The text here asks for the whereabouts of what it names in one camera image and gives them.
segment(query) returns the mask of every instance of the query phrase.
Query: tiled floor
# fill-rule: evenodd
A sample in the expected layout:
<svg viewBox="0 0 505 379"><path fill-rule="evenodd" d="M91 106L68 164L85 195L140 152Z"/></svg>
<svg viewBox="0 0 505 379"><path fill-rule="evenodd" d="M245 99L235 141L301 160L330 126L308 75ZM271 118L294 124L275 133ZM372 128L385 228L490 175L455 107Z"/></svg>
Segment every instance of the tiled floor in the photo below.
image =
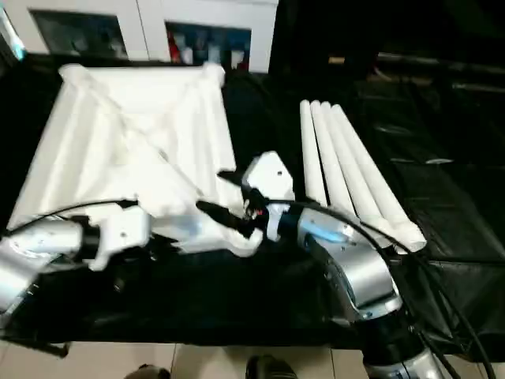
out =
<svg viewBox="0 0 505 379"><path fill-rule="evenodd" d="M156 343L74 343L65 359L0 341L0 379L122 379L144 363L171 369L174 379L242 379L252 355L286 360L300 379L367 379L360 351L324 347L196 347ZM449 357L462 379L485 377L482 368ZM496 365L505 379L505 364Z"/></svg>

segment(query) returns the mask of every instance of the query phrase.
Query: table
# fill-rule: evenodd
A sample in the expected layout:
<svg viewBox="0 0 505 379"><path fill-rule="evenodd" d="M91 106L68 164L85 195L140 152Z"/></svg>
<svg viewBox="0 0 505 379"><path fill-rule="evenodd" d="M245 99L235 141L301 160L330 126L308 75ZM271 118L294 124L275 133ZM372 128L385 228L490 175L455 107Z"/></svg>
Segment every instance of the table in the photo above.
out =
<svg viewBox="0 0 505 379"><path fill-rule="evenodd" d="M61 85L61 64L161 65L29 55L0 80L6 225ZM239 169L275 150L303 198L298 104L340 103L391 188L417 222L423 254L477 330L491 359L505 359L505 116L503 94L345 77L227 75L223 98ZM447 352L458 352L439 295L409 261L397 261L400 287ZM265 244L247 259L226 251L179 256L159 241L158 260L102 273L45 275L19 309L6 338L149 341L213 345L321 345L357 348L352 331L331 321L337 306L307 253L290 242Z"/></svg>

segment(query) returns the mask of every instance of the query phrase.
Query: cable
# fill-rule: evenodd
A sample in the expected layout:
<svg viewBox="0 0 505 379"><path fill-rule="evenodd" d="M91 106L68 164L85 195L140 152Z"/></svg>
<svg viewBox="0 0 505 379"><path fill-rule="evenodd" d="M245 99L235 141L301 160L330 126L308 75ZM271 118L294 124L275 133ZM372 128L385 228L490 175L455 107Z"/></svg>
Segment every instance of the cable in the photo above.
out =
<svg viewBox="0 0 505 379"><path fill-rule="evenodd" d="M400 241L396 240L395 238L391 237L390 235L384 233L383 231L380 231L379 229L377 229L375 227L372 227L371 225L368 225L367 223L361 223L361 225L357 225L354 221L350 220L347 216L344 216L343 214L338 213L333 209L323 207L322 205L319 205L317 203L307 203L307 202L301 202L301 201L295 201L295 200L283 200L283 199L265 199L265 200L268 204L285 204L285 205L296 206L299 208L310 208L314 211L321 212L321 213L326 214L328 216L334 217L335 219L337 219L343 223L347 223L355 231L357 231L360 235L365 237L370 242L372 247L374 249L376 249L377 253L384 259L384 261L386 261L386 263L390 263L389 257L385 254L385 252L380 247L380 245L377 243L377 241L361 225L363 225L364 227L367 227L371 231L375 231L376 233L385 237L385 239L387 239L392 244L397 245L398 247L405 250L409 254L409 257L412 257L419 264L419 266L423 269L423 271L425 271L426 276L436 285L439 292L444 296L444 298L446 298L446 300L449 303L449 305L451 306L451 308L458 315L458 318L463 323L463 325L467 329L468 333L472 337L473 341L477 345L477 349L479 350L479 352L481 354L482 362L484 364L488 378L489 379L496 379L496 375L495 375L494 369L492 368L492 365L489 361L488 355L486 354L484 347L482 346L480 340L478 339L477 334L473 330L472 325L470 324L470 322L468 321L466 316L463 314L463 312L456 305L456 303L451 298L451 296L445 291L445 289L440 284L438 279L436 277L434 277L434 275L431 273L431 270L429 269L428 265L425 262L423 262L408 247L406 247ZM451 370L449 369L449 367L452 368L451 364L446 359L444 361L441 360L442 364L446 367L447 371L449 373L451 373Z"/></svg>
<svg viewBox="0 0 505 379"><path fill-rule="evenodd" d="M34 225L35 223L38 223L39 221L46 219L47 217L56 216L58 213L63 213L63 212L71 211L73 209L78 209L78 208L93 207L96 205L106 205L106 204L117 204L121 208L128 208L128 207L132 207L134 205L138 205L138 201L127 200L127 199L112 199L112 200L86 201L83 203L77 203L74 205L70 205L68 207L59 208L54 211L44 213L44 214L40 215L39 217L36 217L35 219L28 221L27 223L23 223L23 224L15 227L11 230L7 230L4 233L4 235L6 237L9 237L11 235L15 235L16 233L19 233L20 231L27 229L28 227Z"/></svg>
<svg viewBox="0 0 505 379"><path fill-rule="evenodd" d="M459 320L462 322L463 326L465 327L466 331L470 334L472 337L473 342L477 345L477 349L479 350L479 353L482 358L482 364L484 365L484 368L486 370L486 374L488 375L489 379L496 379L495 375L495 370L492 368L492 364L489 361L488 354L486 353L484 347L482 346L481 341L479 340L477 334L475 333L475 330L473 329L472 325L468 321L468 318L463 314L463 312L459 309L459 306L456 304L454 299L448 294L446 289L443 287L443 285L440 283L440 281L433 275L430 267L426 262L424 262L422 259L419 258L419 256L415 253L413 253L410 249L408 249L405 245L403 245L401 242L399 242L396 238L391 237L387 233L384 233L383 231L380 231L376 227L373 227L372 225L368 225L367 223L361 223L371 231L375 231L376 233L382 235L387 239L389 242L392 244L402 248L405 250L411 259L416 261L416 263L419 265L419 267L422 268L422 270L425 272L425 275L432 281L432 284L435 285L437 290L439 291L440 294L447 300L453 311L456 312L458 315Z"/></svg>
<svg viewBox="0 0 505 379"><path fill-rule="evenodd" d="M427 336L425 336L423 332L420 332L419 335L421 336L421 339L426 344L428 349L433 351L433 354L435 354L435 356L439 359L440 363L442 363L442 365L446 368L447 372L454 379L461 379L460 375L455 370L455 368L449 363L447 358L445 358L443 352Z"/></svg>

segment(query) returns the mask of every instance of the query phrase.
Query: white tube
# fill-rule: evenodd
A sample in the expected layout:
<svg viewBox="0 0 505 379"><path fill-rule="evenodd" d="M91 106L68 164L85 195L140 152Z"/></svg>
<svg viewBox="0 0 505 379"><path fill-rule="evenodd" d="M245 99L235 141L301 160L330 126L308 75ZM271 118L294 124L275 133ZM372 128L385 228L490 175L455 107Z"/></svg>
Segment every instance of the white tube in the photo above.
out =
<svg viewBox="0 0 505 379"><path fill-rule="evenodd" d="M426 239L424 235L421 233L419 227L410 221L407 214L405 214L405 211L396 199L393 191L391 191L391 188L389 188L379 168L373 162L372 157L363 145L363 142L361 142L360 137L356 134L342 108L339 105L334 105L331 111L338 121L342 135L346 139L360 167L361 173L365 177L365 181L370 192L372 192L380 212L395 229L397 239L412 251L418 251L425 247Z"/></svg>
<svg viewBox="0 0 505 379"><path fill-rule="evenodd" d="M314 129L316 130L317 144L321 154L321 163L323 164L330 204L354 215L353 202L350 200L339 160L331 144L327 127L324 124L319 101L313 101L310 104L310 110L312 111L312 118L314 120Z"/></svg>
<svg viewBox="0 0 505 379"><path fill-rule="evenodd" d="M356 213L361 221L364 221L373 227L394 237L393 229L386 219L380 214L376 202L368 189L365 178L360 172L359 166L353 157L353 153L347 146L346 140L340 133L337 122L331 113L331 105L327 102L321 105L324 121L327 126L328 133L333 143L335 154L339 160L340 167L344 179L346 180L347 189L353 201ZM384 238L381 238L383 247L389 246L390 243Z"/></svg>
<svg viewBox="0 0 505 379"><path fill-rule="evenodd" d="M316 134L307 100L300 103L301 121L301 151L303 154L303 175L305 178L305 194L324 207L327 206L324 192L323 173L317 153Z"/></svg>

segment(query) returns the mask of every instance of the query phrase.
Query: white cabinet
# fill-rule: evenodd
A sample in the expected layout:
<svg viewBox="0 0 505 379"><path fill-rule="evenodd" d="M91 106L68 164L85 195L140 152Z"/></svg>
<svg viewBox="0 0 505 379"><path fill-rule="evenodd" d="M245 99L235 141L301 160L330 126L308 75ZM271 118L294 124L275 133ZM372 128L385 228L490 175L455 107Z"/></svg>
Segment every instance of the white cabinet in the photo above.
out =
<svg viewBox="0 0 505 379"><path fill-rule="evenodd" d="M26 50L147 59L137 0L3 0Z"/></svg>
<svg viewBox="0 0 505 379"><path fill-rule="evenodd" d="M267 72L279 0L3 0L28 52Z"/></svg>
<svg viewBox="0 0 505 379"><path fill-rule="evenodd" d="M151 59L228 54L232 66L242 60L250 71L268 71L279 0L137 1Z"/></svg>

